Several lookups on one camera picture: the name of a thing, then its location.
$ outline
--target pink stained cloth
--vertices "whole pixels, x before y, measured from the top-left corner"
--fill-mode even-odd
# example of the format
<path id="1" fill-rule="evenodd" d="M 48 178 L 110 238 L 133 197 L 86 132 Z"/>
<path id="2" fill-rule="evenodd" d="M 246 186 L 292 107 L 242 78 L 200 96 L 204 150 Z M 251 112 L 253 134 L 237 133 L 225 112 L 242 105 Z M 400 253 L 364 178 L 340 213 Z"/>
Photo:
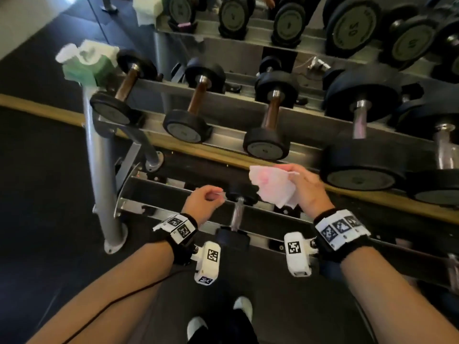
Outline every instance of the pink stained cloth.
<path id="1" fill-rule="evenodd" d="M 253 185 L 260 188 L 258 195 L 262 201 L 275 204 L 278 208 L 289 206 L 295 208 L 298 204 L 295 184 L 288 179 L 289 174 L 274 167 L 250 166 L 249 178 Z"/>

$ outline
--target white shoe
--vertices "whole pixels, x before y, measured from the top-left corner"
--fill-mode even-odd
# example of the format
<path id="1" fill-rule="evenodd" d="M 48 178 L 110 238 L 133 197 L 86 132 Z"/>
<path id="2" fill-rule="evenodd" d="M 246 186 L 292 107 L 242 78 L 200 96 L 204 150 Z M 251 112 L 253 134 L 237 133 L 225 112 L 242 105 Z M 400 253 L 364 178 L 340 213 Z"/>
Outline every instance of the white shoe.
<path id="1" fill-rule="evenodd" d="M 195 334 L 195 332 L 202 326 L 208 328 L 206 322 L 202 317 L 195 316 L 194 318 L 192 318 L 188 323 L 188 326 L 186 327 L 186 337 L 188 338 L 188 340 L 190 340 L 192 336 Z"/>
<path id="2" fill-rule="evenodd" d="M 249 298 L 240 296 L 234 302 L 233 309 L 241 309 L 249 319 L 250 323 L 252 323 L 253 307 Z"/>

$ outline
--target yellow strip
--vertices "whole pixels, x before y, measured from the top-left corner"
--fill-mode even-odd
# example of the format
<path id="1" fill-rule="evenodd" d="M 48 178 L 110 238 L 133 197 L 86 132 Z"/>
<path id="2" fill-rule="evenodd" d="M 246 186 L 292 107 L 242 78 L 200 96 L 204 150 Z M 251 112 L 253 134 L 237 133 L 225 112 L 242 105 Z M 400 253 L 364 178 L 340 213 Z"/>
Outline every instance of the yellow strip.
<path id="1" fill-rule="evenodd" d="M 8 107 L 24 111 L 40 117 L 50 118 L 56 121 L 72 124 L 81 127 L 84 123 L 84 115 L 77 112 L 68 111 L 66 109 L 58 109 L 56 107 L 35 103 L 29 100 L 15 98 L 9 95 L 0 94 L 0 106 Z M 269 166 L 272 163 L 252 158 L 246 155 L 241 155 L 235 152 L 221 150 L 212 146 L 202 144 L 188 144 L 177 140 L 169 135 L 147 133 L 150 142 L 158 147 L 162 147 L 172 151 L 186 153 L 191 156 L 205 158 L 211 161 L 224 163 L 233 167 L 248 169 L 251 165 Z M 123 132 L 118 131 L 117 135 L 126 137 Z M 353 197 L 370 203 L 375 203 L 389 208 L 405 211 L 410 214 L 421 215 L 445 222 L 459 224 L 459 212 L 441 208 L 437 205 L 425 204 L 416 202 L 407 197 L 396 195 L 389 192 L 358 192 L 345 189 L 335 188 L 326 185 L 326 189 L 330 192 L 342 194 L 348 197 Z"/>

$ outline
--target hand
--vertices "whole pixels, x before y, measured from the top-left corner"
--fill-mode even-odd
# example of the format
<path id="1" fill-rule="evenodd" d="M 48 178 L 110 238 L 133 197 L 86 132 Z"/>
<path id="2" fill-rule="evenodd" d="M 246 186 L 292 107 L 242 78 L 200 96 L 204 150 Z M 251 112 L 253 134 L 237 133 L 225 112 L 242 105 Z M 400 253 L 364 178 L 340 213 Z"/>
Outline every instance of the hand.
<path id="1" fill-rule="evenodd" d="M 186 199 L 182 213 L 191 215 L 200 226 L 225 202 L 222 193 L 220 187 L 211 185 L 198 188 Z"/>
<path id="2" fill-rule="evenodd" d="M 335 207 L 325 191 L 324 183 L 317 174 L 298 164 L 276 164 L 274 167 L 287 172 L 299 173 L 299 175 L 290 174 L 289 180 L 296 186 L 301 209 L 312 219 Z"/>
<path id="3" fill-rule="evenodd" d="M 274 8 L 275 7 L 275 3 L 274 3 L 274 0 L 263 0 L 264 3 L 266 3 L 266 5 L 269 7 L 269 8 Z"/>

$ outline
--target white camera device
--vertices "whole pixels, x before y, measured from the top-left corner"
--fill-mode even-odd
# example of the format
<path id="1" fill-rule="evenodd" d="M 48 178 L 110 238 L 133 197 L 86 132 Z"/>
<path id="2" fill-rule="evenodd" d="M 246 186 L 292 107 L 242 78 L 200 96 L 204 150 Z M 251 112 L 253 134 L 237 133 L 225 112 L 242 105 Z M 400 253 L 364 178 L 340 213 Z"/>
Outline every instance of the white camera device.
<path id="1" fill-rule="evenodd" d="M 299 231 L 284 236 L 287 267 L 294 277 L 311 276 L 310 255 L 318 253 L 318 250 L 311 246 L 313 240 L 305 239 Z"/>
<path id="2" fill-rule="evenodd" d="M 191 255 L 191 259 L 197 262 L 195 272 L 197 283 L 209 286 L 219 277 L 220 255 L 220 245 L 212 241 L 204 243 L 202 247 L 197 246 L 197 252 Z"/>

